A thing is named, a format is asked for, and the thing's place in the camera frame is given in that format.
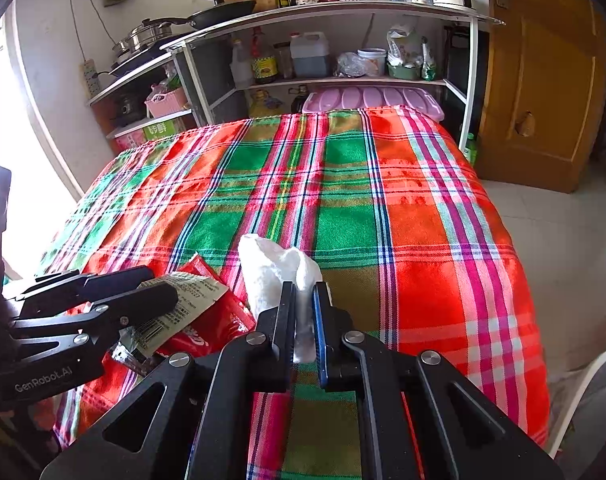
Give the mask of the red snack wrapper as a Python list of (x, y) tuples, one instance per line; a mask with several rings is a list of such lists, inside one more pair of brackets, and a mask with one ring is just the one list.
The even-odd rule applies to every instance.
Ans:
[(206, 356), (255, 327), (249, 308), (201, 256), (172, 272), (166, 272), (160, 261), (152, 262), (150, 268), (151, 282), (172, 285), (178, 301), (169, 313), (132, 329), (123, 340), (130, 351), (144, 358), (176, 352)]

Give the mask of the white tissue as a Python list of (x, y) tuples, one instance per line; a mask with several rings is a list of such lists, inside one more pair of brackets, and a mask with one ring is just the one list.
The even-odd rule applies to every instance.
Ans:
[(248, 304), (256, 320), (278, 306), (283, 284), (294, 284), (293, 358), (296, 363), (312, 363), (316, 356), (312, 294), (315, 284), (323, 280), (318, 264), (299, 248), (283, 248), (257, 234), (241, 236), (238, 254)]

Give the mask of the dark brown wrapper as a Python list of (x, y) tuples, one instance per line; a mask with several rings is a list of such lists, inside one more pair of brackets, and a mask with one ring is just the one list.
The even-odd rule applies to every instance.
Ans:
[(139, 376), (146, 376), (160, 363), (156, 356), (144, 356), (137, 347), (132, 327), (118, 332), (118, 341), (111, 348), (111, 358)]

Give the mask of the white trash bin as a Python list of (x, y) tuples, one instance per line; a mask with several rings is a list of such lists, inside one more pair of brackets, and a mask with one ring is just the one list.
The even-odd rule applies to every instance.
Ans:
[(595, 458), (606, 443), (606, 351), (550, 386), (550, 432), (545, 450), (553, 460)]

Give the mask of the white kitchen shelf rack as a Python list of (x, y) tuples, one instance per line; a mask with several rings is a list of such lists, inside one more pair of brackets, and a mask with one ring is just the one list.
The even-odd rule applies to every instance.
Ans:
[(143, 129), (178, 119), (198, 126), (248, 116), (252, 91), (306, 87), (365, 88), (345, 107), (397, 103), (401, 87), (444, 87), (471, 124), (479, 48), (469, 44), (468, 80), (425, 79), (422, 55), (447, 24), (466, 24), (471, 38), (492, 18), (466, 6), (380, 0), (320, 2), (257, 12), (189, 34), (164, 38), (130, 60), (132, 70), (88, 102), (114, 150)]

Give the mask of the plaid red green tablecloth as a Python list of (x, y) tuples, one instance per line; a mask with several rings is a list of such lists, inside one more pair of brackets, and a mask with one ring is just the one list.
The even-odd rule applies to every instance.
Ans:
[(240, 120), (106, 166), (42, 257), (46, 272), (201, 257), (240, 299), (238, 245), (305, 252), (337, 305), (394, 350), (440, 352), (534, 441), (548, 392), (526, 274), (445, 130), (406, 106)]

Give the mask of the green cardboard box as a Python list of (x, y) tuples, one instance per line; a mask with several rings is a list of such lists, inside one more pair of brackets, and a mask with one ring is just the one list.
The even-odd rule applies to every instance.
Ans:
[(138, 148), (138, 146), (145, 144), (148, 141), (163, 139), (166, 136), (173, 136), (186, 129), (186, 124), (181, 118), (169, 119), (132, 132), (120, 134), (115, 138), (114, 142), (120, 151), (125, 151), (128, 150), (128, 148)]

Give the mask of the white power strip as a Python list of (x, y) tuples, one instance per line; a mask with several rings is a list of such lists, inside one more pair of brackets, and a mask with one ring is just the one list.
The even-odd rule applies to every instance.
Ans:
[(84, 77), (87, 94), (90, 98), (97, 96), (101, 91), (99, 74), (96, 70), (96, 64), (92, 58), (82, 63), (82, 76)]

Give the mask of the green bottle on floor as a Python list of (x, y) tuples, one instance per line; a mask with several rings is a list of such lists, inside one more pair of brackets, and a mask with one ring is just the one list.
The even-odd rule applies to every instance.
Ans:
[(478, 154), (477, 140), (473, 133), (467, 134), (466, 145), (464, 148), (464, 155), (467, 158), (469, 164), (474, 166), (476, 164)]

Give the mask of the purple lid storage bin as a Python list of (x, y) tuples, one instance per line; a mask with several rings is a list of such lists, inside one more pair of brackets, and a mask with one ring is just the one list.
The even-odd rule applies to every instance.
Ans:
[(381, 106), (409, 106), (442, 122), (445, 114), (436, 99), (416, 87), (337, 87), (312, 92), (303, 104), (303, 113), (322, 113), (331, 110), (350, 110)]

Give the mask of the steel pot with lid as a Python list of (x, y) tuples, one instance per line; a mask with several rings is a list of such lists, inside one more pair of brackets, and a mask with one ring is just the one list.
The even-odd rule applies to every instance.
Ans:
[(172, 24), (169, 21), (146, 18), (128, 32), (127, 36), (114, 44), (112, 47), (114, 61), (123, 62), (128, 56), (138, 54), (149, 49), (157, 41), (172, 36)]

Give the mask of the black frying pan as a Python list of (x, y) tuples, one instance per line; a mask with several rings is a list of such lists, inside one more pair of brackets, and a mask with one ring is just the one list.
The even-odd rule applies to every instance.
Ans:
[(207, 0), (214, 3), (211, 8), (193, 13), (187, 18), (145, 18), (141, 24), (144, 26), (171, 24), (171, 25), (189, 25), (193, 29), (206, 29), (214, 25), (222, 24), (236, 18), (253, 13), (255, 0), (239, 0), (226, 2), (225, 0)]

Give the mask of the white plastic tub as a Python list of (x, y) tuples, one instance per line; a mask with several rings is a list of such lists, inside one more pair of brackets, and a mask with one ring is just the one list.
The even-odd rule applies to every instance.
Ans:
[(385, 74), (387, 50), (381, 48), (358, 49), (357, 56), (363, 61), (367, 76), (379, 77)]

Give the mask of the white oil jug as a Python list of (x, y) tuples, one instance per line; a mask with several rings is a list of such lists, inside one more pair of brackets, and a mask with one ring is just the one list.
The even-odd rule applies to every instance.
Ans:
[(329, 44), (323, 32), (291, 32), (290, 56), (297, 78), (330, 75)]

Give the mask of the wooden door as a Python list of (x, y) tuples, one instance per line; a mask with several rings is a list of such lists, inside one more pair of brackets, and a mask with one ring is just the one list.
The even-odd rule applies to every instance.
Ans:
[(490, 0), (483, 179), (571, 193), (606, 101), (606, 21), (592, 0)]

